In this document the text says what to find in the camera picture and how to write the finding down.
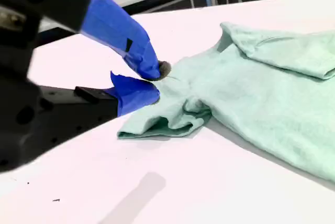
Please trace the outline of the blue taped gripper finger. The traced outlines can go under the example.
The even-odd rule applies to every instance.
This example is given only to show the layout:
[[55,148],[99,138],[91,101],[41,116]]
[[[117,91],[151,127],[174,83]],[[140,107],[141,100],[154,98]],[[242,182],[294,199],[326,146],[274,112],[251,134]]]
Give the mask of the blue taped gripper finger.
[[145,29],[113,0],[27,0],[46,16],[73,32],[110,47],[141,78],[163,79],[170,71],[160,61]]
[[149,81],[110,75],[113,86],[75,89],[43,86],[39,110],[39,152],[57,145],[108,121],[152,105],[160,92]]

